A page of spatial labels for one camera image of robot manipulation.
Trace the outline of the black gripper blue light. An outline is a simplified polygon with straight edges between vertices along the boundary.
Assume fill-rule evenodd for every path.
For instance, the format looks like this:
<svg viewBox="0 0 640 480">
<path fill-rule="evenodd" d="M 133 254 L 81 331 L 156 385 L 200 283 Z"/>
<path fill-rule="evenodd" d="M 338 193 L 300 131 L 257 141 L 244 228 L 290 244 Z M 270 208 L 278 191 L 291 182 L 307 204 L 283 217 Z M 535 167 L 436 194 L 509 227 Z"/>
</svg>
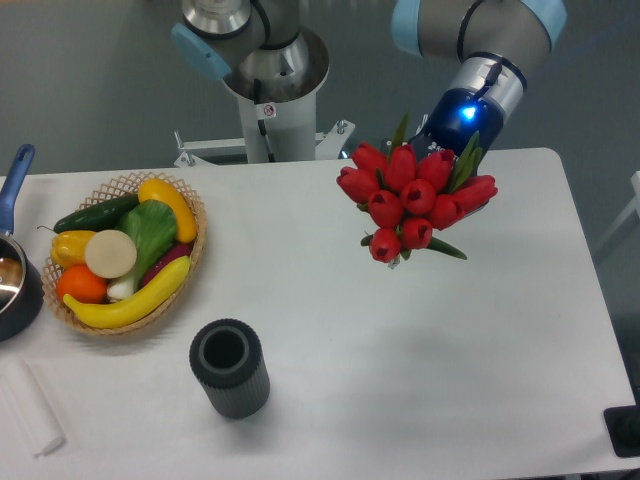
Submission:
<svg viewBox="0 0 640 480">
<path fill-rule="evenodd" d="M 439 150 L 454 152 L 447 193 L 477 175 L 480 163 L 502 130 L 502 110 L 479 91 L 453 88 L 444 93 L 424 125 L 408 140 L 418 160 Z"/>
</svg>

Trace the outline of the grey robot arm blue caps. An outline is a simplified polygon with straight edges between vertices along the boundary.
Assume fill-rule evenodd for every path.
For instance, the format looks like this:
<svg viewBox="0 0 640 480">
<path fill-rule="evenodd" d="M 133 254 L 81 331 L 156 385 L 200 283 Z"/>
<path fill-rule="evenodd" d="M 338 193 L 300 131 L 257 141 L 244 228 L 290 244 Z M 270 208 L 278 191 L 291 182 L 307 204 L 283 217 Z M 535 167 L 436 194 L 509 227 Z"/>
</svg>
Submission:
<svg viewBox="0 0 640 480">
<path fill-rule="evenodd" d="M 348 122 L 316 129 L 316 95 L 329 72 L 321 38 L 296 1 L 186 1 L 171 38 L 202 76 L 236 97 L 251 163 L 345 155 Z M 567 12 L 560 1 L 400 1 L 391 33 L 403 51 L 454 58 L 460 69 L 410 144 L 487 152 L 552 53 Z"/>
</svg>

